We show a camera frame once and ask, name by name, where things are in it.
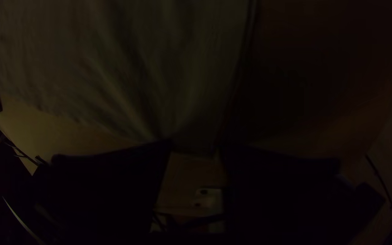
wire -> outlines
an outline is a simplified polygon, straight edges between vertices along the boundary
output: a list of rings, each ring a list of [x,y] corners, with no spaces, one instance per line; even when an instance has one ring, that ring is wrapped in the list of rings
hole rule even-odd
[[[374,165],[374,163],[372,162],[372,160],[370,159],[370,157],[368,155],[365,155],[365,158],[367,159],[367,162],[370,164],[370,166],[372,167],[374,174],[377,176],[377,178],[379,179],[380,183],[382,184],[382,187],[387,195],[388,201],[390,202],[390,209],[392,209],[392,198],[390,195],[390,192],[387,189],[387,185],[385,185],[385,182],[383,181],[381,175],[379,174],[379,171],[377,170],[376,166]]]

cable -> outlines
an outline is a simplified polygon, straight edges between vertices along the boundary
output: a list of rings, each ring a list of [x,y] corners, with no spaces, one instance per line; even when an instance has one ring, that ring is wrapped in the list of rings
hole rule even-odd
[[[377,171],[376,166],[373,164],[372,160],[370,159],[370,157],[368,155],[365,155],[365,158],[367,159],[367,162],[370,164],[370,166],[372,167],[374,174],[377,176],[377,178],[379,179],[380,183],[382,184],[382,187],[387,195],[388,201],[390,202],[390,209],[392,209],[392,198],[390,196],[390,192],[387,189],[387,185],[385,185],[385,182],[383,181],[381,175],[379,174],[379,171]]]
[[[8,145],[11,148],[16,148],[17,151],[19,151],[19,153],[21,153],[22,155],[24,155],[23,157],[27,158],[28,160],[30,160],[32,163],[34,163],[34,165],[39,166],[40,164],[37,163],[36,161],[34,161],[33,159],[31,159],[29,156],[27,156],[27,154],[25,154],[23,151],[21,151],[18,147],[9,144],[7,141],[4,141],[4,144]]]
[[[167,231],[166,226],[160,221],[160,219],[155,214],[155,212],[152,212],[152,219],[155,221],[155,223],[157,223],[157,225],[160,227],[162,232],[166,232]]]

